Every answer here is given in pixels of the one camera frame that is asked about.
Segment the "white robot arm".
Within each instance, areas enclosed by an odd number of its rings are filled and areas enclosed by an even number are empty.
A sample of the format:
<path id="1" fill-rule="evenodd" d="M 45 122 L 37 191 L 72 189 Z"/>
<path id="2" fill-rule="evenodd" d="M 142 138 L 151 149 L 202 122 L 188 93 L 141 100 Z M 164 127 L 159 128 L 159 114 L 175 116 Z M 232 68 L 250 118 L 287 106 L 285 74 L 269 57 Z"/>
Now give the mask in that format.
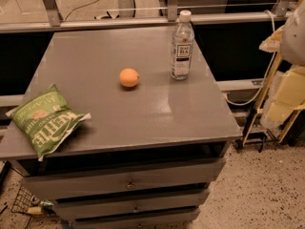
<path id="1" fill-rule="evenodd" d="M 305 65 L 305 1 L 287 19 L 281 37 L 280 51 L 284 60 Z"/>

